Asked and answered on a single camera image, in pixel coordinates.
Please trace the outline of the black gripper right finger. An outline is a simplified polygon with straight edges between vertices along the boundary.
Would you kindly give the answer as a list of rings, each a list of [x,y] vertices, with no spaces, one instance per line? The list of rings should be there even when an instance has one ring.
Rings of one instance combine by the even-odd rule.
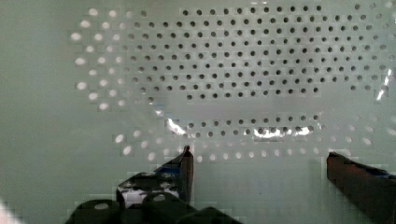
[[[375,224],[395,224],[395,175],[330,152],[327,178]]]

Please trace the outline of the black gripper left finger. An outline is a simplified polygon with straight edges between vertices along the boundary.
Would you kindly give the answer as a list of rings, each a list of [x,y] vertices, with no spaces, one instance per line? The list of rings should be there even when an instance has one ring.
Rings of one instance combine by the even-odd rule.
[[[141,204],[149,193],[167,192],[180,200],[191,201],[193,155],[189,146],[152,172],[141,172],[121,182],[116,189],[117,202],[122,208]]]

